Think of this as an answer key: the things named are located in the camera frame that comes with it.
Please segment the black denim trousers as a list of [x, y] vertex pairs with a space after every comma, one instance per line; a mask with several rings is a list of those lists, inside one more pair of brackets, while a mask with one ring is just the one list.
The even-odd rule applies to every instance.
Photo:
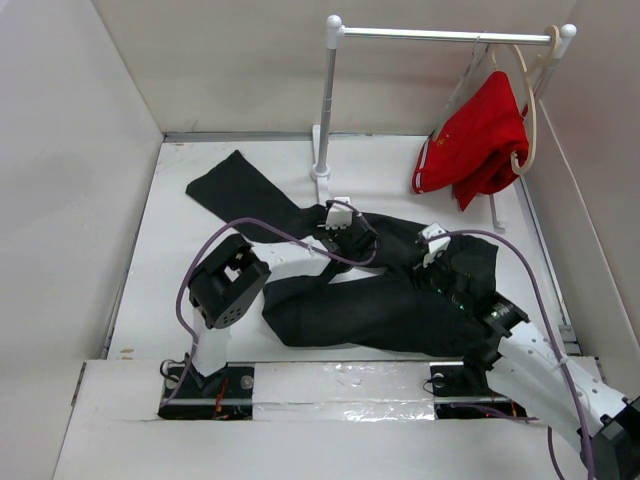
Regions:
[[[297, 239], [317, 233], [327, 209], [297, 206], [239, 152], [193, 180], [186, 192], [226, 224], [257, 219]], [[289, 347], [355, 344], [433, 357], [464, 356], [479, 339], [479, 329], [441, 295], [420, 290], [412, 281], [413, 266], [423, 258], [417, 243], [422, 226], [375, 213], [353, 221], [358, 217], [379, 235], [374, 261], [335, 275], [268, 283], [258, 294], [268, 326]], [[251, 242], [280, 241], [247, 223], [231, 228], [235, 233]]]

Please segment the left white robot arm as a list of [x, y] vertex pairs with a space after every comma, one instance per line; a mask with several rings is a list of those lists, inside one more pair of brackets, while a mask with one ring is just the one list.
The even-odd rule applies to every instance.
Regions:
[[185, 377], [190, 387], [205, 397], [216, 394], [226, 380], [228, 329], [248, 312], [264, 286], [367, 266], [378, 250], [378, 235], [364, 218], [342, 229], [321, 227], [302, 239], [252, 218], [234, 220], [221, 230], [244, 223], [261, 227], [280, 241], [251, 242], [235, 233], [211, 249], [213, 241], [208, 240], [183, 286], [194, 313], [193, 346]]

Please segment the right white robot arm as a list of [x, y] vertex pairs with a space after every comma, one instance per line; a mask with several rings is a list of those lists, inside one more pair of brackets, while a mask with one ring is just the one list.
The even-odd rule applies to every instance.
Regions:
[[521, 405], [570, 443], [596, 479], [639, 476], [639, 402], [555, 351], [491, 278], [495, 245], [470, 236], [420, 240], [415, 280], [444, 296], [480, 331], [463, 356], [462, 381]]

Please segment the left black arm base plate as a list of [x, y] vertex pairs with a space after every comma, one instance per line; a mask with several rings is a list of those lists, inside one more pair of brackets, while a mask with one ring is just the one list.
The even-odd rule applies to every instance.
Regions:
[[158, 416], [163, 420], [244, 421], [253, 418], [255, 366], [228, 364], [208, 380], [188, 373], [176, 389], [183, 366], [164, 373]]

